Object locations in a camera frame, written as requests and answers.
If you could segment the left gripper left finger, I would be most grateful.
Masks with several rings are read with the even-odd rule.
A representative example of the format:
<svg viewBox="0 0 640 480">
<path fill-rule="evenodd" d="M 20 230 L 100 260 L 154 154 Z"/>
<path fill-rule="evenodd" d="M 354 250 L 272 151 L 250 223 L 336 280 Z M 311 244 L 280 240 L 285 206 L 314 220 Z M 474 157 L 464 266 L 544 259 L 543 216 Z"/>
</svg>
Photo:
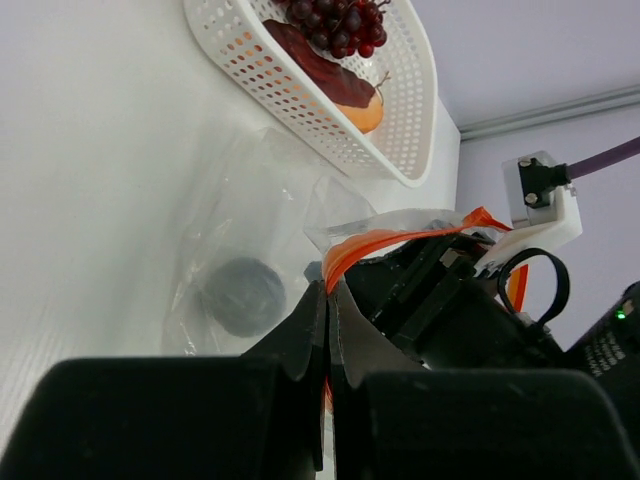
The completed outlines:
<svg viewBox="0 0 640 480">
<path fill-rule="evenodd" d="M 312 479 L 323 467 L 327 296 L 311 283 L 238 356 L 83 358 L 38 382 L 5 479 Z"/>
</svg>

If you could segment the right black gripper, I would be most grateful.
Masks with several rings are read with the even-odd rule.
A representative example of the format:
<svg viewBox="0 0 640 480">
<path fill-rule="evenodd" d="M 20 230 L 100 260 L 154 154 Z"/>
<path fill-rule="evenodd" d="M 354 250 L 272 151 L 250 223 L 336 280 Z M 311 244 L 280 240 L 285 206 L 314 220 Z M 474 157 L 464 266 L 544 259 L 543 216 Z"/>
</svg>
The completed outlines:
<svg viewBox="0 0 640 480">
<path fill-rule="evenodd" d="M 496 272 L 477 273 L 476 261 L 493 244 L 479 233 L 411 240 L 358 261 L 345 280 L 362 315 L 430 369 L 559 366 L 563 352 L 548 324 L 568 303 L 565 264 L 527 248 Z M 516 268 L 535 257 L 547 258 L 556 275 L 553 301 L 537 320 L 519 312 L 507 295 Z"/>
</svg>

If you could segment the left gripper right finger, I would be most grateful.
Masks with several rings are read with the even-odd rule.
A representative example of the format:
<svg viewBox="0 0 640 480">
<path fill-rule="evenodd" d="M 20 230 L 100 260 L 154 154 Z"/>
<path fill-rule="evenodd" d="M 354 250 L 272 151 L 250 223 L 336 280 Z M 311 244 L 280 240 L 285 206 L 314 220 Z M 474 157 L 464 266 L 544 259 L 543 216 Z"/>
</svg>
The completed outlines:
<svg viewBox="0 0 640 480">
<path fill-rule="evenodd" d="M 340 479 L 635 479 L 612 401 L 566 369 L 428 370 L 329 297 L 334 471 Z"/>
</svg>

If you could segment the fake black food piece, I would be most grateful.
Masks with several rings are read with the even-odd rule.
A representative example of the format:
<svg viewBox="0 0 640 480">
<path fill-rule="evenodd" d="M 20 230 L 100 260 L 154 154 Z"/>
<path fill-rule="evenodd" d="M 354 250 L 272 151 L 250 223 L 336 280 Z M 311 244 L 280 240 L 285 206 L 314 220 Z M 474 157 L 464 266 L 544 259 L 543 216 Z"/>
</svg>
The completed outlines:
<svg viewBox="0 0 640 480">
<path fill-rule="evenodd" d="M 286 291 L 279 275 L 251 257 L 232 259 L 214 269 L 200 288 L 203 309 L 227 333 L 262 335 L 283 317 Z"/>
</svg>

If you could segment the clear zip top bag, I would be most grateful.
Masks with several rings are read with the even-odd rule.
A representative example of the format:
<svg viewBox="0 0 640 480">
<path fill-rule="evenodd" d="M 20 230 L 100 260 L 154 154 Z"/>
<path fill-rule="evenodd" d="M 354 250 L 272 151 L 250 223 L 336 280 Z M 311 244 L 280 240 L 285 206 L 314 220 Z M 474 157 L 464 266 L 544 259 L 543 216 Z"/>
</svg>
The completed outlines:
<svg viewBox="0 0 640 480">
<path fill-rule="evenodd" d="M 278 325 L 314 279 L 340 278 L 357 261 L 413 239 L 507 226 L 486 209 L 404 208 L 380 213 L 338 172 L 289 134 L 229 134 L 207 150 L 183 212 L 184 230 L 163 323 L 166 355 L 240 354 Z M 203 309 L 200 288 L 226 262 L 251 257 L 286 291 L 284 317 L 249 338 L 227 333 Z"/>
</svg>

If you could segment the fake orange food piece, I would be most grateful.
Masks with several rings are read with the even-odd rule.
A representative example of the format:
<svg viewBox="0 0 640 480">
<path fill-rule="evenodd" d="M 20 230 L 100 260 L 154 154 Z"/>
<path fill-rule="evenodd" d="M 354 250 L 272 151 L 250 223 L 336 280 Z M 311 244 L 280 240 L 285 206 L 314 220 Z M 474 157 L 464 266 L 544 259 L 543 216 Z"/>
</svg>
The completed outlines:
<svg viewBox="0 0 640 480">
<path fill-rule="evenodd" d="M 361 133 L 370 133 L 381 124 L 384 101 L 376 87 L 318 55 L 295 27 L 273 19 L 264 21 L 263 26 Z"/>
</svg>

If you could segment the fake purple grapes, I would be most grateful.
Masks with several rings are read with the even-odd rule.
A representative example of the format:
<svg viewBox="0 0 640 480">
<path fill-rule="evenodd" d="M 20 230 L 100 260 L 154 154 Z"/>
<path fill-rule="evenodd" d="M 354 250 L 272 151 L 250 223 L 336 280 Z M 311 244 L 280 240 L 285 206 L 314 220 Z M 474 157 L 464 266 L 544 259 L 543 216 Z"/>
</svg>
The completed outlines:
<svg viewBox="0 0 640 480">
<path fill-rule="evenodd" d="M 287 22 L 318 51 L 335 59 L 358 54 L 371 58 L 387 42 L 384 27 L 390 1 L 295 0 L 275 1 Z"/>
</svg>

